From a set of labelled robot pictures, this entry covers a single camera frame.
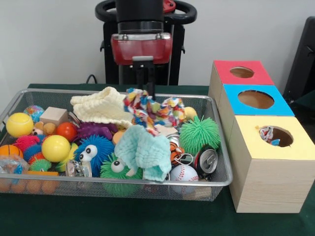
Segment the colorful rope toy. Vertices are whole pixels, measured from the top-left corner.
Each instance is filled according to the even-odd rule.
[[[124,99],[125,111],[129,111],[135,117],[140,118],[142,125],[149,133],[156,136],[159,134],[154,124],[171,127],[177,126],[185,118],[185,108],[182,100],[170,97],[162,104],[154,101],[148,92],[141,89],[129,88]]]

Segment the purple spiky toy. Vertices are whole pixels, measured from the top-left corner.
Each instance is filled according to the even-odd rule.
[[[94,122],[83,122],[78,128],[78,134],[74,139],[75,142],[80,141],[81,139],[86,139],[91,135],[99,135],[107,138],[108,140],[113,139],[113,133],[118,132],[118,128],[114,124],[103,124],[103,123],[94,123]]]

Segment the crushed can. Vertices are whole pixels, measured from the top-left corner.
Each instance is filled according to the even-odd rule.
[[[218,153],[209,145],[205,145],[194,160],[194,168],[200,178],[210,179],[218,164]]]

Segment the mint green knitted cloth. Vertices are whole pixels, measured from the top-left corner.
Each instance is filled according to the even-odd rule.
[[[169,140],[153,136],[141,125],[130,127],[115,146],[115,155],[136,173],[143,169],[143,178],[164,181],[171,166]]]

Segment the cream knitted cloth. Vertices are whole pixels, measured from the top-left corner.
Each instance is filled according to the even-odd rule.
[[[125,95],[113,87],[89,96],[74,96],[70,103],[73,112],[83,122],[113,123],[125,128],[132,126],[133,115],[124,111]]]

